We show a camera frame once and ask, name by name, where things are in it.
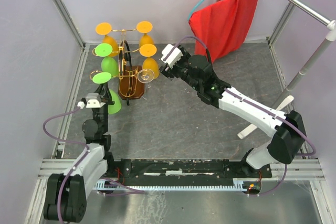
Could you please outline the orange plastic goblet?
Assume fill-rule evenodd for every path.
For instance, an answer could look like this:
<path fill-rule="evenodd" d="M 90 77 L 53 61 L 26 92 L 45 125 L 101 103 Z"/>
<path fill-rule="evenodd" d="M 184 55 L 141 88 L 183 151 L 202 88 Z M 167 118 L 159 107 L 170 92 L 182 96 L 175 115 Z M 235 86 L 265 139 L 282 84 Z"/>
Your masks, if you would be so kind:
<path fill-rule="evenodd" d="M 149 21 L 141 21 L 137 24 L 136 30 L 142 34 L 142 37 L 139 40 L 139 47 L 142 47 L 146 44 L 154 44 L 153 38 L 149 35 L 149 32 L 153 29 L 153 25 Z"/>
<path fill-rule="evenodd" d="M 107 22 L 99 23 L 95 30 L 98 35 L 104 36 L 102 43 L 107 43 L 112 47 L 112 53 L 109 55 L 109 57 L 117 56 L 119 53 L 119 45 L 114 38 L 108 35 L 110 32 L 112 32 L 112 25 Z"/>
<path fill-rule="evenodd" d="M 154 44 L 144 44 L 140 47 L 140 54 L 145 57 L 142 68 L 152 70 L 154 72 L 153 79 L 156 79 L 159 76 L 158 63 L 152 58 L 156 52 L 157 48 Z"/>

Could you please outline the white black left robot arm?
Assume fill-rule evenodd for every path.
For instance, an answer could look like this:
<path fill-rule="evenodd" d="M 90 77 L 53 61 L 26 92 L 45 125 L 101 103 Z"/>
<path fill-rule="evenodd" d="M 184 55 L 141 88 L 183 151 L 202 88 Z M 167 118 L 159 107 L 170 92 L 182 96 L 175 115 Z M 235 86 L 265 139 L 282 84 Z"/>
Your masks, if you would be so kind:
<path fill-rule="evenodd" d="M 115 173 L 111 135 L 107 133 L 108 107 L 113 104 L 107 83 L 98 85 L 95 92 L 78 102 L 75 112 L 84 108 L 92 110 L 92 118 L 82 124 L 86 141 L 82 144 L 82 153 L 66 170 L 49 176 L 44 219 L 79 223 L 85 215 L 87 198 L 100 177 Z"/>

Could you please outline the gold wire wine glass rack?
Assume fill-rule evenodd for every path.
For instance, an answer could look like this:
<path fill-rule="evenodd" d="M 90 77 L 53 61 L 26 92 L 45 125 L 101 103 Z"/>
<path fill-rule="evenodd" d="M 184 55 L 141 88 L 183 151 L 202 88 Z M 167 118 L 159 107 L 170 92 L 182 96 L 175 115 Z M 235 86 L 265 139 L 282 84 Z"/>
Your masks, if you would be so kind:
<path fill-rule="evenodd" d="M 112 29 L 112 32 L 108 34 L 114 38 L 119 45 L 119 53 L 113 57 L 118 63 L 119 74 L 112 78 L 118 79 L 118 95 L 122 100 L 126 101 L 127 105 L 130 104 L 131 100 L 139 99 L 144 94 L 144 84 L 140 83 L 136 78 L 138 72 L 143 68 L 140 65 L 134 65 L 132 63 L 132 53 L 140 49 L 131 50 L 129 43 L 126 41 L 126 35 L 131 31 L 136 30 Z"/>

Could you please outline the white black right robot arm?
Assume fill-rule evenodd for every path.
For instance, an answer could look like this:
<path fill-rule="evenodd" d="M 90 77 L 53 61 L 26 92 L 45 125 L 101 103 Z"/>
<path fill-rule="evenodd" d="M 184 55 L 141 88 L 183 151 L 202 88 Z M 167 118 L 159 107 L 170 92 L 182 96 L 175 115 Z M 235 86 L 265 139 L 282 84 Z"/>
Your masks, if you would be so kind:
<path fill-rule="evenodd" d="M 240 164 L 246 177 L 253 177 L 259 169 L 273 162 L 291 164 L 302 147 L 306 132 L 300 113 L 271 109 L 243 95 L 219 79 L 205 56 L 177 54 L 162 56 L 160 72 L 168 78 L 180 78 L 206 104 L 228 111 L 261 129 L 270 141 L 249 151 Z"/>

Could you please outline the clear wine glass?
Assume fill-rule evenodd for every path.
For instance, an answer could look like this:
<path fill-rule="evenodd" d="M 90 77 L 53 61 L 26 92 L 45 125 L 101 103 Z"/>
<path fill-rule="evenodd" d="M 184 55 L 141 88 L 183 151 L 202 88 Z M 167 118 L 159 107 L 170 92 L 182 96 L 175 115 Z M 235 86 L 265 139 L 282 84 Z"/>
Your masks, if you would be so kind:
<path fill-rule="evenodd" d="M 155 77 L 155 74 L 152 69 L 142 69 L 137 74 L 137 80 L 140 83 L 145 84 L 146 88 L 151 87 L 150 83 L 154 80 L 154 77 Z"/>

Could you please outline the green plastic goblet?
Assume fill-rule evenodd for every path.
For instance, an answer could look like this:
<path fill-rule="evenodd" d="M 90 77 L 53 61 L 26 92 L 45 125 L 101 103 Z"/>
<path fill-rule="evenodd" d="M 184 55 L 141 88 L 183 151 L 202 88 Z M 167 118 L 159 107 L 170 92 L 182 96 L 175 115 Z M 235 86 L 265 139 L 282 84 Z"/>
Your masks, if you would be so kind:
<path fill-rule="evenodd" d="M 112 51 L 113 48 L 108 43 L 101 43 L 94 49 L 96 56 L 102 58 L 101 70 L 110 73 L 112 77 L 116 77 L 119 74 L 119 68 L 116 60 L 110 56 Z"/>
<path fill-rule="evenodd" d="M 119 96 L 108 86 L 108 82 L 112 79 L 112 77 L 112 74 L 106 71 L 95 71 L 92 76 L 93 83 L 98 85 L 95 93 L 100 94 L 105 100 L 110 100 L 108 104 L 108 114 L 116 114 L 121 110 Z"/>

